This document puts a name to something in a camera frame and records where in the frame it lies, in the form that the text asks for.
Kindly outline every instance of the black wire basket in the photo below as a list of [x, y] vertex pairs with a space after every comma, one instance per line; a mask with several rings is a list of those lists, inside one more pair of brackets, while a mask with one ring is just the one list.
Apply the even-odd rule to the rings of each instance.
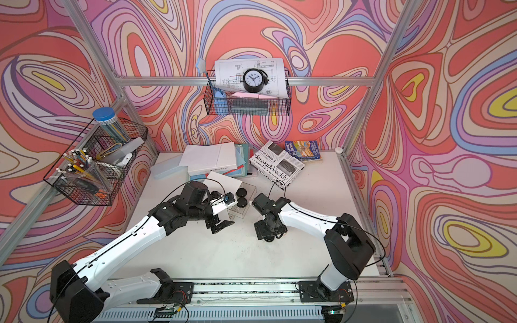
[[[128, 119], [120, 118], [120, 122], [126, 128], [131, 139], [135, 139], [137, 137], [141, 137], [144, 141], [147, 139], [147, 127], [143, 125], [136, 124]], [[84, 132], [87, 131], [89, 127], [83, 129], [83, 132], [79, 134], [79, 137], [84, 136]], [[66, 151], [69, 151], [75, 141], [68, 146]], [[98, 127], [91, 138], [84, 144], [81, 148], [87, 148], [88, 155], [95, 158], [95, 156], [102, 152], [105, 149], [108, 149], [110, 146], [115, 144], [116, 141], [112, 137], [110, 137], [102, 127]], [[69, 198], [72, 202], [77, 205], [96, 205], [96, 206], [111, 206], [113, 204], [114, 198], [117, 196], [126, 175], [128, 174], [131, 166], [138, 155], [138, 152], [142, 148], [140, 145], [137, 149], [132, 152], [132, 157], [129, 162], [124, 167], [119, 167], [115, 165], [111, 165], [108, 163], [103, 163], [100, 161], [95, 161], [100, 171], [104, 174], [106, 179], [110, 182], [113, 189], [109, 193], [99, 191], [94, 191], [89, 188], [79, 187], [74, 184], [68, 183], [62, 176], [58, 176], [55, 181], [51, 181], [49, 174], [54, 173], [56, 169], [57, 163], [60, 161], [60, 158], [54, 163], [54, 165], [49, 169], [49, 171], [45, 174], [43, 180], [55, 187], [61, 194]]]
[[289, 88], [289, 71], [285, 70], [285, 86], [287, 96], [285, 98], [235, 98], [231, 97], [234, 91], [225, 91], [211, 86], [208, 82], [203, 100], [205, 101], [206, 114], [208, 115], [289, 115], [291, 112], [291, 89]]

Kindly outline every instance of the psychedelic wallpaper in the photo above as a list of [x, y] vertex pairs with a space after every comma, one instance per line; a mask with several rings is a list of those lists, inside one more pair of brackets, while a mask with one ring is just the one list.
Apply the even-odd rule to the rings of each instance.
[[[403, 6], [379, 0], [81, 2], [121, 76], [198, 76], [218, 59], [282, 57], [291, 76], [372, 76]], [[161, 151], [225, 141], [344, 142], [366, 88], [297, 86], [282, 117], [206, 116], [204, 87], [126, 91]]]
[[[43, 176], [92, 111], [115, 96], [59, 1], [0, 2], [0, 30], [1, 234], [46, 185]], [[55, 197], [0, 267], [0, 322], [48, 316], [51, 268], [124, 231], [153, 162], [143, 147], [112, 207]]]
[[114, 95], [54, 0], [0, 3], [0, 234]]
[[424, 0], [351, 149], [426, 322], [516, 322], [517, 2]]

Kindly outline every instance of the white book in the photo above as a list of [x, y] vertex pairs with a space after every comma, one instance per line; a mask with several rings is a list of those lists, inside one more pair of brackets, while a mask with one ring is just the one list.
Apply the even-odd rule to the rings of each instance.
[[235, 143], [188, 145], [179, 166], [186, 166], [189, 176], [234, 170], [237, 168]]
[[[304, 163], [289, 155], [287, 151], [271, 140], [250, 158], [250, 163], [270, 181], [281, 180], [286, 187], [291, 184], [305, 166]], [[282, 183], [277, 182], [276, 185], [284, 189]]]

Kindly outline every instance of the clear plastic container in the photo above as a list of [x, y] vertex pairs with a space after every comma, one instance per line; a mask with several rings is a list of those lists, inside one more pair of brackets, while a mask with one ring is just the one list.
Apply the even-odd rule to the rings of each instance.
[[94, 119], [106, 133], [118, 143], [125, 144], [131, 140], [126, 128], [120, 123], [115, 111], [109, 106], [100, 107], [93, 112]]
[[104, 176], [95, 161], [90, 161], [88, 168], [79, 167], [79, 170], [73, 168], [73, 171], [63, 173], [68, 184], [89, 191], [91, 194], [111, 193], [113, 186]]

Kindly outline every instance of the magazine cover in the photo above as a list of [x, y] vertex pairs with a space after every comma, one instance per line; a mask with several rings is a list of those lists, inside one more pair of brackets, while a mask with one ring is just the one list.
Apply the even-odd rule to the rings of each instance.
[[301, 161], [319, 160], [320, 150], [315, 140], [286, 141], [285, 150], [289, 155]]

